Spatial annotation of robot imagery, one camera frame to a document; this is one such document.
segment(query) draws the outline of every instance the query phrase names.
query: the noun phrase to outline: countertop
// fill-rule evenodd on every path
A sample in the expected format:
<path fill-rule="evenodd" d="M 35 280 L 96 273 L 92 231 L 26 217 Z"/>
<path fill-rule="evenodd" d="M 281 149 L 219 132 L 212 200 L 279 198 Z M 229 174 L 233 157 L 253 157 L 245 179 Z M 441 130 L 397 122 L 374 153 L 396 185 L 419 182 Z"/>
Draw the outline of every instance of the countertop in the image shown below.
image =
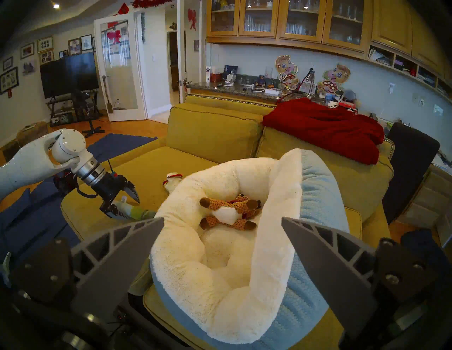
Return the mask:
<path fill-rule="evenodd" d="M 266 94 L 265 92 L 255 92 L 251 91 L 251 88 L 246 88 L 246 91 L 243 91 L 244 86 L 235 84 L 233 86 L 221 86 L 218 87 L 218 84 L 220 83 L 191 83 L 187 85 L 187 88 L 190 89 L 197 89 L 197 90 L 206 90 L 206 91 L 215 91 L 219 93 L 230 93 L 231 95 L 235 96 L 245 96 L 245 97 L 253 97 L 253 98 L 259 98 L 264 101 L 268 101 L 269 103 L 276 103 L 279 99 L 281 99 L 284 94 L 281 94 L 279 96 L 273 96 Z M 318 103 L 318 104 L 325 104 L 325 100 L 318 98 L 317 96 L 312 97 L 312 102 Z"/>

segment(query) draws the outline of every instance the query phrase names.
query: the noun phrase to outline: white fluffy pet bed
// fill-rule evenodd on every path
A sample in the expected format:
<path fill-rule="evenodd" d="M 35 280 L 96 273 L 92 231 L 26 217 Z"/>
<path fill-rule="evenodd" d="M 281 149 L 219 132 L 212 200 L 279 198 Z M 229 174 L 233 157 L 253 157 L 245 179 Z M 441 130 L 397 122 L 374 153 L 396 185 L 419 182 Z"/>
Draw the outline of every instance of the white fluffy pet bed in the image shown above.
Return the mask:
<path fill-rule="evenodd" d="M 150 255 L 157 291 L 184 327 L 217 348 L 287 348 L 327 310 L 281 227 L 283 216 L 301 217 L 306 159 L 319 164 L 314 167 L 320 169 L 317 182 L 326 176 L 322 186 L 330 186 L 332 175 L 320 158 L 293 149 L 280 160 L 242 159 L 192 174 L 155 216 L 165 219 Z M 332 213 L 339 218 L 335 227 L 348 231 L 332 180 L 334 193 L 327 191 L 326 200 L 330 205 L 339 203 L 339 214 Z M 210 214 L 199 204 L 202 197 L 229 201 L 240 193 L 263 204 L 261 214 L 252 219 L 257 229 L 239 231 L 219 224 L 204 231 L 199 227 Z"/>

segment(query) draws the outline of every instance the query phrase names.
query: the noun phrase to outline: blue rug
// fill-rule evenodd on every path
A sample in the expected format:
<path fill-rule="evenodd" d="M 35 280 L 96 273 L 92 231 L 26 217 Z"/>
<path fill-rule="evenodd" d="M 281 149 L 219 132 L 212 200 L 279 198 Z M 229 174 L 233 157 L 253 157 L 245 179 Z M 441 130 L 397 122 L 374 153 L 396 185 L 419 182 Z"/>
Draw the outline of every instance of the blue rug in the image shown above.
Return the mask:
<path fill-rule="evenodd" d="M 103 162 L 156 139 L 108 134 L 89 146 L 88 151 L 98 162 Z M 8 251 L 12 253 L 11 270 L 56 237 L 65 238 L 71 247 L 79 243 L 61 213 L 62 200 L 50 177 L 33 192 L 27 189 L 11 207 L 0 213 L 0 258 L 3 261 Z"/>

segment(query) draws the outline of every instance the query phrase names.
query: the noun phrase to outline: glass door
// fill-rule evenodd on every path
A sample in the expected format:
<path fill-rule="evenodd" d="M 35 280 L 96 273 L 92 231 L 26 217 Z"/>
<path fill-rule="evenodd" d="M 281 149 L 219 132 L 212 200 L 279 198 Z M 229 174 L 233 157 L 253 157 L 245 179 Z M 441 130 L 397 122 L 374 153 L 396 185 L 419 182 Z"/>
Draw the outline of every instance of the glass door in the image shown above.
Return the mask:
<path fill-rule="evenodd" d="M 241 0 L 241 37 L 275 37 L 279 0 Z"/>
<path fill-rule="evenodd" d="M 94 33 L 109 120 L 146 119 L 133 13 L 95 20 Z"/>
<path fill-rule="evenodd" d="M 321 42 L 326 0 L 280 0 L 278 37 Z"/>
<path fill-rule="evenodd" d="M 368 0 L 328 0 L 323 42 L 365 51 L 372 28 Z"/>
<path fill-rule="evenodd" d="M 208 0 L 207 36 L 236 37 L 239 32 L 240 0 Z"/>

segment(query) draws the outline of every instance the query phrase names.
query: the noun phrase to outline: giraffe plush toy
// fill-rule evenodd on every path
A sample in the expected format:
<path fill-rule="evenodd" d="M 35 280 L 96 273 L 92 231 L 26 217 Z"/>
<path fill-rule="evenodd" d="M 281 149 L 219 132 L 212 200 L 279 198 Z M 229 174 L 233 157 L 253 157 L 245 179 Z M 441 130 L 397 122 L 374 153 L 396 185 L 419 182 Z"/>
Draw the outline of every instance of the giraffe plush toy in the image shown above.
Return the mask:
<path fill-rule="evenodd" d="M 249 199 L 247 196 L 238 195 L 233 201 L 226 202 L 212 198 L 201 198 L 199 204 L 212 210 L 212 215 L 201 220 L 199 226 L 203 229 L 213 227 L 216 224 L 224 224 L 238 230 L 253 230 L 256 224 L 248 221 L 253 218 L 260 209 L 260 201 Z"/>

